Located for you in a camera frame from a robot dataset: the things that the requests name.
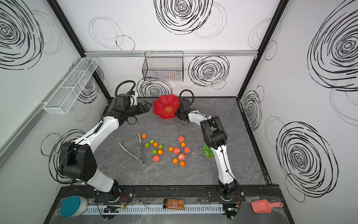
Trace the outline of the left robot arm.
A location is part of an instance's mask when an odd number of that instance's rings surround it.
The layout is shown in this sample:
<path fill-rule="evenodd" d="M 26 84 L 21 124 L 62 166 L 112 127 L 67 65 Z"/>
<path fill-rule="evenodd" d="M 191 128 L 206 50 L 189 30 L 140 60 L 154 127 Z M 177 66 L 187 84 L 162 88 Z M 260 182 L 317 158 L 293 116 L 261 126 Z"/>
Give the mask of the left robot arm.
<path fill-rule="evenodd" d="M 118 200 L 121 190 L 118 182 L 98 169 L 94 152 L 98 146 L 129 118 L 147 113 L 152 104 L 143 101 L 128 107 L 106 107 L 103 116 L 89 132 L 73 142 L 60 147 L 59 173 L 69 179 L 80 180 L 96 190 L 111 196 L 111 202 Z"/>

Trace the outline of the red peach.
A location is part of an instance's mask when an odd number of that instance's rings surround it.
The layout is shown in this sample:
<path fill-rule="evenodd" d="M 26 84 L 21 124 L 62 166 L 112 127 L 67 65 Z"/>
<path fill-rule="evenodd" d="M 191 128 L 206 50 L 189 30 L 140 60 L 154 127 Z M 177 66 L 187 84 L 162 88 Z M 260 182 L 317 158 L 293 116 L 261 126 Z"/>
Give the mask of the red peach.
<path fill-rule="evenodd" d="M 159 162 L 160 161 L 160 157 L 158 155 L 153 156 L 153 161 L 154 162 Z"/>

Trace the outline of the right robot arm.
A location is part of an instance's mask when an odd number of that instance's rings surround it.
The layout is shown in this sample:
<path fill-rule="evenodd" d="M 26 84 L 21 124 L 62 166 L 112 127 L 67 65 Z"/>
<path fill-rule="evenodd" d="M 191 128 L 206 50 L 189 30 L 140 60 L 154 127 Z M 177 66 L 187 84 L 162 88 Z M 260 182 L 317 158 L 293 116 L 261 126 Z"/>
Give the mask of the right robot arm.
<path fill-rule="evenodd" d="M 218 169 L 219 192 L 223 200 L 229 201 L 241 192 L 228 159 L 227 133 L 218 116 L 208 116 L 191 107 L 188 99 L 179 100 L 175 116 L 181 121 L 197 124 L 201 127 L 204 142 L 211 149 Z"/>

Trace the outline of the green grape bunch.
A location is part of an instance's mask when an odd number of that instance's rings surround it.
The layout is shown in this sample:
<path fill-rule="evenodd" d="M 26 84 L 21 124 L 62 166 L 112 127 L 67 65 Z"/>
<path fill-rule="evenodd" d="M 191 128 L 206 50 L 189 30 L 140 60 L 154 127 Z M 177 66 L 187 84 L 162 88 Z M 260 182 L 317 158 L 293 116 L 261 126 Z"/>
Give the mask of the green grape bunch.
<path fill-rule="evenodd" d="M 209 158 L 209 159 L 214 158 L 213 151 L 212 151 L 212 149 L 211 149 L 209 146 L 207 146 L 206 144 L 204 144 L 204 146 L 203 146 L 202 149 L 203 149 L 203 154 L 204 154 L 204 156 L 206 156 L 206 157 Z"/>

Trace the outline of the red flower-shaped bowl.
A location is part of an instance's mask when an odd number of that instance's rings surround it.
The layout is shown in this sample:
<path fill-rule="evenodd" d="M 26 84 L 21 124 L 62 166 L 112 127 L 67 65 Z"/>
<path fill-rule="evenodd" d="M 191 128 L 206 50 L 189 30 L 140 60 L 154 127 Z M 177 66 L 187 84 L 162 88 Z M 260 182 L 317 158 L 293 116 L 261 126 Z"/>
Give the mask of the red flower-shaped bowl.
<path fill-rule="evenodd" d="M 153 103 L 154 114 L 162 119 L 176 118 L 175 112 L 180 107 L 179 98 L 175 95 L 160 96 L 158 100 Z"/>

